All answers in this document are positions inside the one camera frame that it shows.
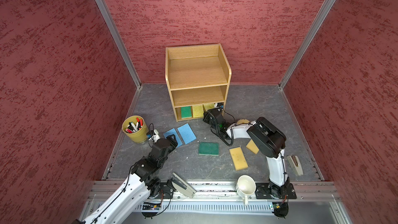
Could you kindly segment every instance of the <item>metal corner post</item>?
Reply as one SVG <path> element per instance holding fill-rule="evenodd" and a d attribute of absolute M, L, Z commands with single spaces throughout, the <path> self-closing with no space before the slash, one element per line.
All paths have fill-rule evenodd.
<path fill-rule="evenodd" d="M 120 37 L 120 34 L 117 30 L 115 22 L 113 21 L 111 13 L 109 12 L 108 7 L 106 6 L 105 0 L 95 0 L 95 1 L 98 5 L 98 8 L 99 8 L 101 14 L 102 14 L 102 17 L 104 18 L 104 20 L 106 22 L 106 25 L 109 28 L 109 31 L 112 34 L 112 37 L 116 43 L 117 48 L 119 49 L 119 52 L 122 55 L 124 62 L 126 63 L 127 69 L 129 70 L 130 75 L 131 75 L 135 85 L 137 86 L 138 89 L 141 88 L 141 81 L 138 78 L 138 74 L 135 71 L 135 68 L 132 64 L 132 61 L 127 52 L 127 49 L 123 43 L 122 38 Z"/>
<path fill-rule="evenodd" d="M 312 39 L 314 38 L 315 34 L 318 32 L 319 28 L 321 27 L 323 21 L 325 20 L 327 14 L 331 10 L 336 0 L 325 0 L 319 9 L 314 21 L 310 29 L 307 32 L 307 35 L 304 37 L 304 40 L 301 43 L 301 46 L 298 48 L 296 55 L 294 56 L 292 62 L 290 63 L 289 68 L 286 70 L 285 75 L 283 76 L 281 82 L 279 83 L 279 87 L 283 89 L 286 86 L 289 78 L 293 74 L 293 71 L 297 67 L 298 63 L 300 62 L 302 56 L 304 55 L 305 51 L 307 50 L 308 46 L 310 45 Z"/>

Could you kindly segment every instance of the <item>yellow bucket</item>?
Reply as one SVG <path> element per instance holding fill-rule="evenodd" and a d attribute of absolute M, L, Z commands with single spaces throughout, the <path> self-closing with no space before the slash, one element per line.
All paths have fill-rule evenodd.
<path fill-rule="evenodd" d="M 134 124 L 137 123 L 137 118 L 138 119 L 142 119 L 142 121 L 144 122 L 144 126 L 141 127 L 140 130 L 138 130 L 138 132 L 134 132 L 134 133 L 128 133 L 126 132 L 126 128 L 129 126 L 130 122 L 133 122 Z M 134 115 L 131 117 L 128 117 L 122 124 L 122 131 L 133 141 L 136 143 L 143 143 L 147 140 L 147 132 L 148 132 L 148 127 L 147 124 L 145 123 L 145 120 L 138 115 Z"/>

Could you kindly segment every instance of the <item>mug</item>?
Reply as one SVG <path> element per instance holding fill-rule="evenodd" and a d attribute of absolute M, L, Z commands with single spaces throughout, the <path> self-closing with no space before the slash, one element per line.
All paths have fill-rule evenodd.
<path fill-rule="evenodd" d="M 240 197 L 242 197 L 245 206 L 249 205 L 248 197 L 254 194 L 256 191 L 256 183 L 253 178 L 248 175 L 243 175 L 239 177 L 238 183 L 236 184 L 236 192 Z"/>

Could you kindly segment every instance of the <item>wall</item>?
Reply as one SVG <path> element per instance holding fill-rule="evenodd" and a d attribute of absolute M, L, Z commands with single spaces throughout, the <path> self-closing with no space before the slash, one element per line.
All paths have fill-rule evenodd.
<path fill-rule="evenodd" d="M 398 220 L 397 1 L 337 0 L 285 87 L 357 224 Z"/>
<path fill-rule="evenodd" d="M 67 223 L 135 86 L 94 0 L 0 0 L 2 223 Z"/>
<path fill-rule="evenodd" d="M 142 82 L 165 47 L 221 43 L 232 83 L 278 84 L 324 0 L 105 0 Z"/>

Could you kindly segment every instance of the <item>blue cloth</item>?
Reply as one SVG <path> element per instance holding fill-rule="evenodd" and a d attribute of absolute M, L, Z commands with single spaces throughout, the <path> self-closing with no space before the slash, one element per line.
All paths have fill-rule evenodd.
<path fill-rule="evenodd" d="M 177 143 L 178 143 L 177 147 L 182 146 L 181 139 L 178 136 L 177 131 L 174 128 L 169 130 L 169 131 L 167 131 L 167 132 L 165 132 L 165 133 L 163 133 L 163 136 L 164 136 L 164 138 L 167 138 L 171 134 L 174 134 L 176 136 L 176 140 L 177 140 Z"/>
<path fill-rule="evenodd" d="M 178 127 L 177 129 L 180 132 L 180 135 L 181 135 L 182 139 L 184 140 L 185 144 L 189 144 L 196 139 L 196 136 L 192 132 L 192 129 L 189 126 L 189 124 L 185 124 L 181 127 Z"/>

